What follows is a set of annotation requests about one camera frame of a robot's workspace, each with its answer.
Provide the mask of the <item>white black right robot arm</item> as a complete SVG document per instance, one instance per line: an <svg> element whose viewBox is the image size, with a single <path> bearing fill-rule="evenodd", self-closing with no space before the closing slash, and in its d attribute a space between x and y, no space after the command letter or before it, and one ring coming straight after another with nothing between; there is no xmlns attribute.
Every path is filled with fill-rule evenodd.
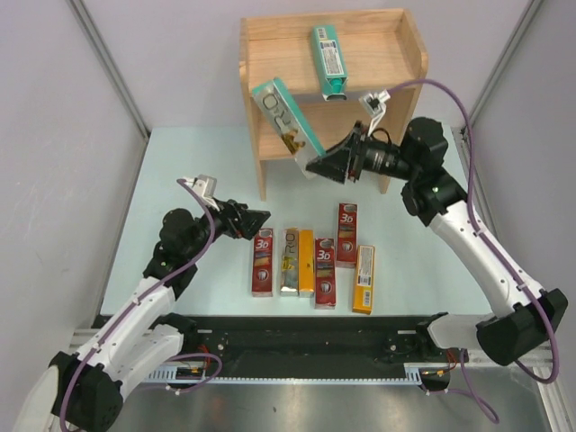
<svg viewBox="0 0 576 432"><path fill-rule="evenodd" d="M444 169L448 142L440 122L409 122L400 145L377 139L357 122L351 132L307 170L343 184L364 172L404 181L407 212L419 218L458 256L486 297L488 316L440 313L415 338L417 354L436 361L448 348L480 349L510 365L552 338L568 308L559 289L546 290L516 263L487 229L472 199Z"/></svg>

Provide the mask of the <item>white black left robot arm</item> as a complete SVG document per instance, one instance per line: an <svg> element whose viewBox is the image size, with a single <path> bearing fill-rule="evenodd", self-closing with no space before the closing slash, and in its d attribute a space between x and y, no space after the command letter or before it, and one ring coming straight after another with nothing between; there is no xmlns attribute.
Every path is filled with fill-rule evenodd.
<svg viewBox="0 0 576 432"><path fill-rule="evenodd" d="M189 359L199 338L193 320L174 313L197 272L197 261L220 236L251 240L269 211L213 200L194 217L173 209L137 288L115 315L74 354L57 353L58 393L52 414L62 430L106 431L139 384L166 360Z"/></svg>

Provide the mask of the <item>teal toothpaste box with barcode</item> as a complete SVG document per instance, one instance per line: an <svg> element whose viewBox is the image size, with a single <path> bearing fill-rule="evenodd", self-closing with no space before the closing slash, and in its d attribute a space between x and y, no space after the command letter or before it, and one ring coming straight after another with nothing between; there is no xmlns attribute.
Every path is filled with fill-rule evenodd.
<svg viewBox="0 0 576 432"><path fill-rule="evenodd" d="M348 73L335 26L314 26L310 45L322 97L326 102L345 101Z"/></svg>

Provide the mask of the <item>silver teal toothpaste box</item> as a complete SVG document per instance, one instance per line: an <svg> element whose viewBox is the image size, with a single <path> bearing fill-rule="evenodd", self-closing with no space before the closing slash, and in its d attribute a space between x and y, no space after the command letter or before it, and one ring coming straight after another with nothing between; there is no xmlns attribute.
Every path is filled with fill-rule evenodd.
<svg viewBox="0 0 576 432"><path fill-rule="evenodd" d="M303 175L307 179L316 177L307 165L326 151L284 81L275 77L255 87L251 94Z"/></svg>

